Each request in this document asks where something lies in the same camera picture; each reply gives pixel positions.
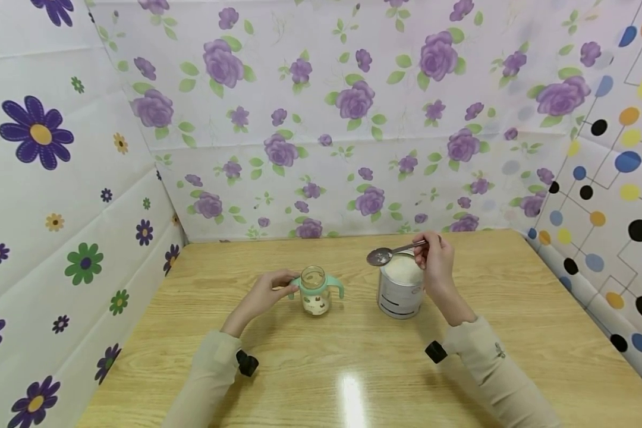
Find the baby bottle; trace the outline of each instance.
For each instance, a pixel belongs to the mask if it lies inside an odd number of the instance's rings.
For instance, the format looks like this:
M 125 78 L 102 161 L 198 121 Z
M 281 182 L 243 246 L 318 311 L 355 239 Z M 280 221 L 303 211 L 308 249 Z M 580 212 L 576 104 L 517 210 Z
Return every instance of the baby bottle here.
M 329 285 L 338 287 L 340 298 L 343 298 L 345 294 L 345 289 L 338 278 L 327 275 L 318 266 L 307 267 L 302 271 L 302 275 L 293 279 L 290 284 L 300 288 L 302 308 L 313 316 L 323 315 L 331 309 Z M 288 298 L 293 299 L 294 294 L 290 294 Z

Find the spoon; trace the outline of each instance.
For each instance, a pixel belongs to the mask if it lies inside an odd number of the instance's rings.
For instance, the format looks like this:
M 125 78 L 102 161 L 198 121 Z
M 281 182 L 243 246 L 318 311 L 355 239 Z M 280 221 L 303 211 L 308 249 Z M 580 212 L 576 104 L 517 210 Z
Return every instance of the spoon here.
M 403 247 L 397 247 L 393 249 L 389 249 L 385 247 L 376 248 L 374 249 L 374 251 L 371 251 L 370 253 L 368 253 L 368 256 L 366 256 L 366 261 L 371 266 L 385 266 L 389 263 L 390 260 L 392 260 L 392 256 L 395 253 L 408 250 L 409 248 L 420 247 L 421 245 L 426 245 L 426 244 L 428 244 L 428 242 L 426 240 L 422 240 L 417 243 L 411 243 L 409 245 L 405 245 Z

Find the formula can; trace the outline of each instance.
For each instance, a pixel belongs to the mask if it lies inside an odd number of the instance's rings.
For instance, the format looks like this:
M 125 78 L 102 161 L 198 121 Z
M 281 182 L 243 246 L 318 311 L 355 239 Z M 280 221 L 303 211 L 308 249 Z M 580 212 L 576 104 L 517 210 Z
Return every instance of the formula can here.
M 411 250 L 397 254 L 414 258 L 414 252 Z M 386 272 L 387 266 L 380 267 L 378 307 L 388 316 L 392 316 L 392 318 L 405 320 L 415 316 L 423 302 L 423 275 L 421 274 L 419 281 L 408 284 L 390 278 Z

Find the sleeve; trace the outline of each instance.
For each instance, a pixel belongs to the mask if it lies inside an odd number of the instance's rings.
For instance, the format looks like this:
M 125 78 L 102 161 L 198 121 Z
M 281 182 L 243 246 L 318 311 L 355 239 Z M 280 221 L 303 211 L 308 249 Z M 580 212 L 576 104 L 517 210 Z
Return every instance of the sleeve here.
M 505 427 L 561 427 L 549 402 L 504 351 L 502 341 L 483 317 L 450 328 L 443 347 L 461 357 Z
M 204 428 L 216 406 L 234 383 L 235 353 L 240 339 L 226 333 L 209 332 L 193 356 L 190 374 L 164 419 L 162 428 Z

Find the table surface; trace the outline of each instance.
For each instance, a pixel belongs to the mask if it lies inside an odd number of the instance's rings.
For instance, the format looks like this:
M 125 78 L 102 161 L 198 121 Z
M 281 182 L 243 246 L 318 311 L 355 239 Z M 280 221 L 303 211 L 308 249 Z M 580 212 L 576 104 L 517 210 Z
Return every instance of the table surface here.
M 447 234 L 461 294 L 485 315 L 566 427 L 642 427 L 642 380 L 515 231 Z M 323 267 L 345 285 L 324 316 L 295 296 L 253 321 L 237 375 L 210 427 L 494 427 L 456 356 L 424 353 L 446 323 L 430 301 L 408 320 L 376 305 L 365 257 L 403 235 L 190 244 L 153 298 L 79 428 L 159 427 L 209 329 L 267 270 Z

